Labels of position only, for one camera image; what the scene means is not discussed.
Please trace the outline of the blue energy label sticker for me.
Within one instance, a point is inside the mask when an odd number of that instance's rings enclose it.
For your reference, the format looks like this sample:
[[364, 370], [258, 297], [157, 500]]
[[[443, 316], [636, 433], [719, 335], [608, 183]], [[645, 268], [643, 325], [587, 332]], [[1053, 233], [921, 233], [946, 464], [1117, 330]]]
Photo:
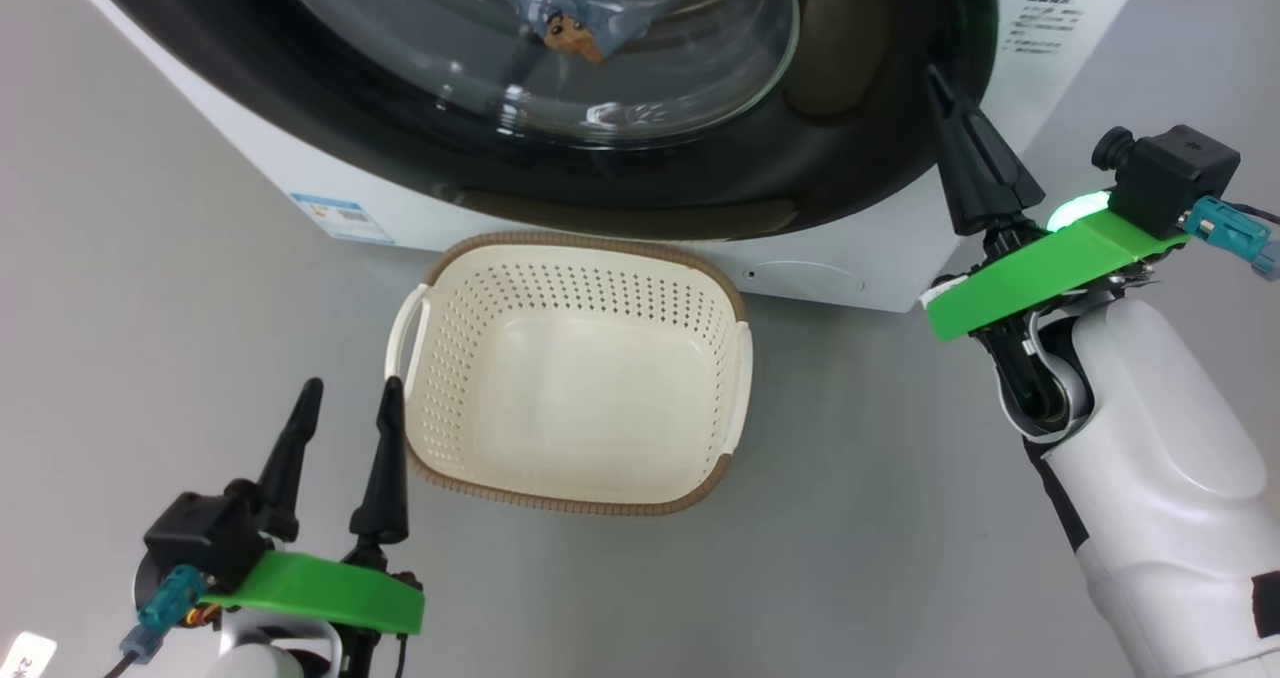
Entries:
[[334, 239], [396, 246], [393, 237], [355, 201], [320, 198], [298, 192], [291, 192], [291, 200]]

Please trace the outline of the white front-load washing machine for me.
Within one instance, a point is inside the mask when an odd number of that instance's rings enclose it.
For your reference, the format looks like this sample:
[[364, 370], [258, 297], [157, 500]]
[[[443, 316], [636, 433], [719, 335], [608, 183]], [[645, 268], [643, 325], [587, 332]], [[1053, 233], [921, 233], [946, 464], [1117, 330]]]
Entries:
[[[393, 237], [396, 246], [392, 248], [443, 251], [483, 233], [534, 230], [648, 240], [552, 230], [475, 214], [452, 203], [430, 205], [424, 194], [348, 166], [343, 160], [332, 159], [324, 151], [311, 148], [306, 142], [294, 139], [265, 119], [255, 116], [250, 110], [238, 107], [232, 99], [219, 93], [191, 69], [179, 67], [177, 59], [142, 35], [109, 0], [87, 3], [276, 191], [283, 192], [288, 200], [291, 192], [298, 192], [320, 198], [355, 201]], [[986, 93], [982, 99], [974, 99], [968, 90], [957, 86], [970, 99], [979, 101], [983, 113], [995, 122], [1010, 148], [1023, 151], [1042, 130], [1126, 3], [1129, 0], [998, 0], [996, 54]], [[932, 130], [931, 139], [934, 154]], [[746, 292], [741, 272], [754, 264], [791, 260], [835, 265], [861, 278], [865, 287], [858, 296], [826, 304], [858, 306], [881, 312], [908, 312], [915, 296], [941, 272], [957, 246], [947, 216], [936, 157], [933, 168], [890, 200], [855, 216], [819, 224], [808, 230], [748, 240], [648, 242], [682, 244], [698, 251]]]

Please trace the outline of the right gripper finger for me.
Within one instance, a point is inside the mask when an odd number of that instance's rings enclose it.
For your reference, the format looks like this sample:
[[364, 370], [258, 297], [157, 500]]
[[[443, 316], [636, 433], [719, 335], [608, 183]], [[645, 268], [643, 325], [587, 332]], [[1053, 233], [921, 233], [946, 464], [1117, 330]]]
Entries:
[[986, 159], [986, 217], [987, 224], [1020, 216], [1027, 209], [1037, 207], [1044, 200], [1044, 191], [1030, 177], [1019, 155], [1015, 154], [1000, 130], [983, 118], [977, 122], [980, 150]]
[[925, 67], [934, 157], [943, 187], [951, 226], [956, 235], [975, 235], [987, 223], [986, 159], [978, 119], [980, 107], [956, 90], [936, 63]]

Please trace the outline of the cream perforated laundry basket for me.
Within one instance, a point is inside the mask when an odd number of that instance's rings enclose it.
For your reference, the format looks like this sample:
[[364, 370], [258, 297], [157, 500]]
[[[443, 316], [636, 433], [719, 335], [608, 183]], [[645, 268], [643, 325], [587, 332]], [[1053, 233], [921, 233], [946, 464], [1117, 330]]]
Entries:
[[685, 510], [718, 486], [753, 368], [746, 303], [708, 258], [547, 232], [445, 249], [385, 354], [407, 459], [428, 482], [622, 517]]

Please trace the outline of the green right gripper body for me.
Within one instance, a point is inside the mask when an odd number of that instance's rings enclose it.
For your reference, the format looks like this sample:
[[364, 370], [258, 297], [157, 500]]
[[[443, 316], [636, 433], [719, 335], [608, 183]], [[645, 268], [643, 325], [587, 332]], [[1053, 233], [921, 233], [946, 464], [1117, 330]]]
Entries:
[[925, 313], [934, 336], [941, 342], [983, 339], [1016, 359], [1039, 353], [1030, 317], [1037, 310], [1124, 272], [1129, 265], [1161, 258], [1189, 240], [1184, 233], [1155, 239], [1110, 210], [1098, 210], [1059, 232], [1043, 230], [1019, 210], [969, 216], [964, 209], [952, 209], [951, 214], [959, 235], [983, 233], [995, 255], [963, 278], [928, 292]]

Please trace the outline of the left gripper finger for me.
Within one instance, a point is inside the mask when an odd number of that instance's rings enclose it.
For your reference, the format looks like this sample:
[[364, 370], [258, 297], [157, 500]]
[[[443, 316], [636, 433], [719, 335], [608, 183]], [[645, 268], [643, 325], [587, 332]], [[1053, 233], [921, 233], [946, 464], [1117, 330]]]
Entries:
[[376, 417], [378, 449], [364, 500], [353, 510], [349, 532], [358, 546], [396, 545], [410, 536], [404, 386], [387, 377]]
[[257, 481], [262, 491], [259, 531], [282, 542], [294, 542], [300, 533], [296, 505], [306, 446], [317, 429], [323, 395], [323, 379], [310, 377], [303, 382]]

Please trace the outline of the round white filter cover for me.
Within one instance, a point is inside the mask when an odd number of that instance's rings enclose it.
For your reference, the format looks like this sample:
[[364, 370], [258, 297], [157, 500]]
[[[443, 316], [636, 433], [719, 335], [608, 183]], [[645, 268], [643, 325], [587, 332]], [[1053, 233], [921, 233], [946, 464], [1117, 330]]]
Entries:
[[840, 303], [865, 287], [861, 278], [835, 265], [791, 260], [750, 265], [741, 278], [749, 292], [812, 303]]

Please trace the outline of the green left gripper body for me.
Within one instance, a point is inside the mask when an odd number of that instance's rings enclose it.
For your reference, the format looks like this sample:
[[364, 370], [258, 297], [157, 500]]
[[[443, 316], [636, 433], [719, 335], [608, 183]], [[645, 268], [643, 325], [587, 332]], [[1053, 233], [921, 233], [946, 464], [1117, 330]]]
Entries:
[[425, 614], [424, 594], [412, 585], [371, 568], [305, 553], [268, 551], [237, 591], [211, 590], [204, 601], [379, 635], [419, 635]]

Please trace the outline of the black round washer door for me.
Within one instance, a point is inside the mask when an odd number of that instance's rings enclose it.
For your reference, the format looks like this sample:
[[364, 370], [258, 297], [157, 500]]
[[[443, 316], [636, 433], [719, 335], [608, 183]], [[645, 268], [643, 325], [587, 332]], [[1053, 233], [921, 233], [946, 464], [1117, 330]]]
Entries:
[[507, 0], [109, 0], [179, 67], [348, 166], [485, 216], [748, 240], [933, 168], [925, 67], [974, 99], [998, 0], [667, 0], [595, 67]]

